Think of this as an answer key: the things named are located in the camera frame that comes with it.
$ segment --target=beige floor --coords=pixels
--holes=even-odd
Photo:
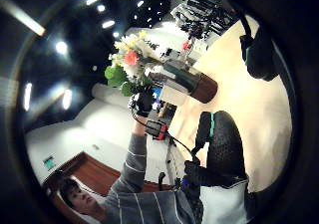
[[[258,25],[249,22],[255,33]],[[238,38],[242,34],[241,24],[236,23],[197,61],[195,67],[218,82],[218,93],[206,105],[187,97],[177,108],[169,131],[193,147],[201,112],[229,112],[242,138],[246,172],[250,177],[248,188],[257,191],[271,184],[282,169],[289,147],[291,118],[279,77],[267,83],[248,75],[241,60]],[[205,165],[205,151],[198,156]]]

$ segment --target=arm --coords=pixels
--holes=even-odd
[[[138,116],[138,120],[147,123],[147,119]],[[111,191],[120,192],[141,192],[147,168],[147,136],[145,127],[135,121],[132,128],[132,136],[128,149],[126,161],[121,176],[112,185]]]

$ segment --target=dark hair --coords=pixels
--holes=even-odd
[[[59,181],[59,190],[61,197],[64,200],[64,202],[71,208],[73,208],[74,205],[69,200],[68,195],[73,188],[79,188],[79,184],[76,180],[70,177],[65,177]]]

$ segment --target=striped shirt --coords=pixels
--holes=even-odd
[[[194,223],[181,190],[141,193],[146,168],[147,138],[133,134],[121,176],[104,203],[107,219],[103,224]]]

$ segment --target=vase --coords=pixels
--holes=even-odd
[[[206,104],[216,95],[218,84],[215,80],[194,67],[177,60],[167,60],[160,74],[153,74],[155,82],[174,88]]]

